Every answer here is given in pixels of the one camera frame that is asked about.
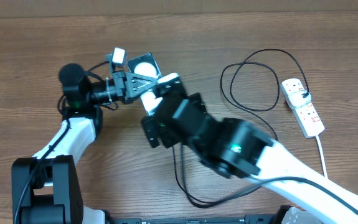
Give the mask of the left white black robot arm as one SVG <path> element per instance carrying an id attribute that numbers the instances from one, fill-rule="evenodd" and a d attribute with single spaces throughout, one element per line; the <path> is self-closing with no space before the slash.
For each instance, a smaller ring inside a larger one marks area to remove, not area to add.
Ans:
<path id="1" fill-rule="evenodd" d="M 131 103 L 157 84 L 161 72 L 151 62 L 117 71 L 93 83 L 97 75 L 69 63 L 59 71 L 63 95 L 57 103 L 61 128 L 41 151 L 14 161 L 12 215 L 14 223 L 112 223 L 110 214 L 84 206 L 76 165 L 102 129 L 103 108 L 120 100 Z"/>

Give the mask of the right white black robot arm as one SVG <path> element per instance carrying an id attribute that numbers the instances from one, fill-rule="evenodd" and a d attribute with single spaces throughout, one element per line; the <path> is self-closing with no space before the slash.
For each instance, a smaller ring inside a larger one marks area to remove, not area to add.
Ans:
<path id="1" fill-rule="evenodd" d="M 141 96 L 147 112 L 143 128 L 152 147 L 181 143 L 219 175 L 252 182 L 231 196 L 198 207 L 214 207 L 265 187 L 323 223 L 358 223 L 358 195 L 302 163 L 252 124 L 236 118 L 215 120 L 199 97 L 178 93 L 155 96 L 151 92 Z"/>

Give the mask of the black Galaxy phone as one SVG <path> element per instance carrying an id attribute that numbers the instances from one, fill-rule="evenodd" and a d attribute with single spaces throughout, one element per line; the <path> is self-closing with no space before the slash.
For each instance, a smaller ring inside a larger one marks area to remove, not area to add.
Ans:
<path id="1" fill-rule="evenodd" d="M 162 98 L 157 98 L 152 89 L 162 77 L 158 64 L 152 53 L 140 55 L 127 61 L 130 73 L 134 74 L 133 90 L 139 92 L 139 98 L 146 114 L 152 116 Z"/>

